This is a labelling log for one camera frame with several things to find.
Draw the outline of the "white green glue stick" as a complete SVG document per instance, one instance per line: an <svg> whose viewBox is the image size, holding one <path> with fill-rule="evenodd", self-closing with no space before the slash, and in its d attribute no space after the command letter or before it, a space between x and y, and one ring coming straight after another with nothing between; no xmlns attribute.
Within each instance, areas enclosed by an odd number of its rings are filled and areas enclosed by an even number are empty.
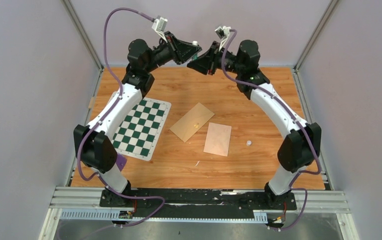
<svg viewBox="0 0 382 240"><path fill-rule="evenodd" d="M192 41L192 45L194 45L194 46L198 46L198 42L197 42L196 40L194 40L194 41ZM192 56L192 60L193 60L193 61L196 60L197 57L198 57L198 54L195 53L195 54Z"/></svg>

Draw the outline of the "tan kraft envelope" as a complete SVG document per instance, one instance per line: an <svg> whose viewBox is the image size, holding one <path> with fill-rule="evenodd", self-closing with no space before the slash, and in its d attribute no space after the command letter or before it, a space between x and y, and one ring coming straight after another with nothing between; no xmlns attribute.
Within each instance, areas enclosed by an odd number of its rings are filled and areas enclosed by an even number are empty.
<svg viewBox="0 0 382 240"><path fill-rule="evenodd" d="M187 142L213 116L214 113L211 110L197 103L170 130L183 142Z"/></svg>

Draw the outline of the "pink paper envelope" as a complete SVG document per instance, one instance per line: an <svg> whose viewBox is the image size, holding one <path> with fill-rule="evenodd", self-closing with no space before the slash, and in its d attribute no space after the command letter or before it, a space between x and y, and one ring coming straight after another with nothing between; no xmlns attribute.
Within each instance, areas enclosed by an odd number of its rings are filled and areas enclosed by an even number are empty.
<svg viewBox="0 0 382 240"><path fill-rule="evenodd" d="M228 156L232 127L210 122L208 125L203 152Z"/></svg>

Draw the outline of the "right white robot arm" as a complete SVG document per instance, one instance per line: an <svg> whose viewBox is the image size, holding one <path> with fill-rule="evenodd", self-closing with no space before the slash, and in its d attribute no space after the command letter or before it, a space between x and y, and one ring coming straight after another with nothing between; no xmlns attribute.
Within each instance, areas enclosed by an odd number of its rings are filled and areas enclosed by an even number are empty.
<svg viewBox="0 0 382 240"><path fill-rule="evenodd" d="M251 100L269 117L283 137L278 150L279 167L265 185L264 202L276 209L301 173L307 172L320 155L322 129L318 123L308 123L294 112L279 96L267 76L260 70L260 52L253 40L244 40L233 54L214 41L210 48L187 67L204 75L216 70L235 73L234 82L247 99Z"/></svg>

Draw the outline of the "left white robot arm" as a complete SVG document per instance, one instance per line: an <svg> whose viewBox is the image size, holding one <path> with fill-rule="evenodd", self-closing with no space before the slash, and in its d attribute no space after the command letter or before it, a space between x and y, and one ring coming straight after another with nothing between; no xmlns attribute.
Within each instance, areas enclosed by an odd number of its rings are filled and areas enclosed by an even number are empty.
<svg viewBox="0 0 382 240"><path fill-rule="evenodd" d="M159 45L149 47L143 39L135 39L128 46L129 64L119 82L119 88L107 106L87 125L77 125L73 131L77 163L91 168L113 192L113 200L125 207L131 203L129 181L122 175L118 160L121 155L112 138L128 113L148 94L154 76L151 72L169 61L181 65L191 60L202 48L196 40L187 42L167 31Z"/></svg>

